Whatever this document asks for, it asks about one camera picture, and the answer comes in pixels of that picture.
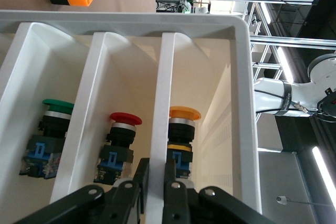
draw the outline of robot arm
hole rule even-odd
[[[336,117],[336,55],[315,59],[308,67],[309,83],[260,78],[254,84],[256,113],[277,116]]]

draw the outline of wall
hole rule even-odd
[[[277,196],[309,201],[301,173],[292,153],[259,152],[261,202],[263,215],[278,224],[315,224],[311,206],[277,203]]]
[[[258,147],[273,151],[282,151],[282,142],[275,116],[263,113],[257,123]]]
[[[234,2],[233,11],[237,13],[244,13],[245,6],[246,6],[246,2],[236,1]]]

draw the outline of fluorescent light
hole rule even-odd
[[[270,16],[269,13],[268,13],[268,10],[267,10],[267,7],[266,7],[265,3],[262,2],[260,5],[261,5],[261,9],[262,9],[262,11],[263,11],[263,13],[264,13],[264,16],[265,16],[265,18],[266,18],[266,22],[267,22],[268,24],[270,24],[270,23],[271,23],[271,16]]]
[[[277,153],[280,153],[280,152],[281,152],[281,151],[278,151],[278,150],[270,150],[270,149],[259,148],[259,147],[258,147],[258,151],[259,151],[259,152],[277,152]]]
[[[317,166],[319,167],[320,173],[322,175],[325,186],[328,190],[331,201],[332,201],[332,203],[334,205],[334,208],[336,210],[336,189],[335,189],[335,185],[331,180],[331,177],[330,177],[330,174],[327,170],[326,164],[324,163],[324,160],[322,158],[320,150],[317,147],[313,148],[313,155],[315,157]]]
[[[278,47],[277,51],[278,51],[279,60],[280,60],[280,63],[282,65],[282,69],[285,73],[286,79],[289,83],[293,83],[294,79],[293,79],[292,73],[290,71],[286,56],[283,52],[283,49],[281,47]]]

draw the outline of cable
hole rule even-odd
[[[255,18],[254,20],[251,21],[252,26],[254,26],[255,23],[259,23],[261,19]]]
[[[260,110],[257,111],[256,113],[265,113],[265,112],[278,112],[281,109],[270,109],[270,110]],[[288,109],[289,111],[298,111],[297,109]]]
[[[261,91],[261,90],[254,90],[255,92],[258,92],[258,93],[264,93],[264,94],[268,94],[268,95],[271,95],[273,97],[277,97],[277,98],[280,98],[280,99],[284,99],[282,96],[280,95],[277,95],[277,94],[272,94],[272,93],[269,93],[269,92],[266,92],[266,91]]]
[[[302,5],[293,5],[293,4],[289,4],[288,2],[286,2],[286,1],[284,1],[284,0],[281,0],[281,1],[285,2],[287,5],[290,5],[290,6],[295,6],[295,7],[300,7],[300,6],[302,6]]]
[[[282,21],[274,21],[274,22],[271,22],[270,24],[273,24],[273,23],[286,23],[286,24],[295,24],[295,25],[306,25],[307,24],[307,22],[295,23],[295,22],[282,22]]]
[[[336,123],[336,121],[329,121],[329,120],[326,120],[326,119],[323,119],[319,116],[317,116],[316,114],[313,115],[315,118],[321,120],[321,121],[324,121],[324,122],[327,122],[327,123]]]
[[[181,8],[182,8],[183,6],[184,6],[186,9],[188,9],[188,7],[187,7],[185,4],[179,4],[179,5],[178,5],[178,7],[181,7]]]
[[[175,12],[176,13],[176,9],[177,6],[179,5],[178,3],[176,4],[167,4],[167,3],[163,3],[163,2],[159,2],[156,0],[156,11],[157,12]]]

